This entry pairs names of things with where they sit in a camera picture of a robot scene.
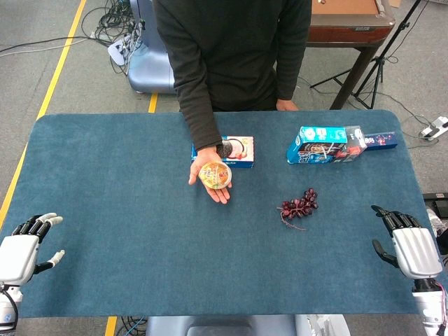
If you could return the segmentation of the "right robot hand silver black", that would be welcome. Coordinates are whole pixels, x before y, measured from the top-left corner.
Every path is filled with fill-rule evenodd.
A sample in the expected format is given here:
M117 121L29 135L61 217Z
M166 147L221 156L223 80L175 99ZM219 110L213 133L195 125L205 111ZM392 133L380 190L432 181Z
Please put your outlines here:
M371 208L382 219L395 251L393 255L387 253L374 239L374 250L384 262L413 280L435 278L442 272L442 263L430 231L422 227L415 217L377 205Z

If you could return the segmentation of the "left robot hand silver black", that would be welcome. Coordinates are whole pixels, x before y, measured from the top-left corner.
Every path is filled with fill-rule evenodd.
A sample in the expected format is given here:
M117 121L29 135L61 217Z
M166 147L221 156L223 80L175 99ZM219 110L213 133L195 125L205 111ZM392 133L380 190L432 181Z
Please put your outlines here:
M61 250L49 260L38 263L42 241L50 229L59 225L63 217L56 213L34 215L19 224L1 243L1 283L23 286L35 274L52 269L65 255Z

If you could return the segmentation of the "person's open right hand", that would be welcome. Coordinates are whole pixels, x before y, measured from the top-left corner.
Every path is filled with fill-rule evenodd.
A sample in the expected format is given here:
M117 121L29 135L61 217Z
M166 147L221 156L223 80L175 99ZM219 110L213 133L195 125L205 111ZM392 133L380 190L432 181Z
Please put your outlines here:
M197 151L197 157L190 166L190 175L188 179L188 184L192 186L197 180L197 176L200 169L209 162L221 161L220 156L216 152L216 147L207 147ZM229 189L232 187L232 183L229 182L228 185L221 189L212 189L206 185L203 185L208 195L213 201L221 204L227 204L230 200Z

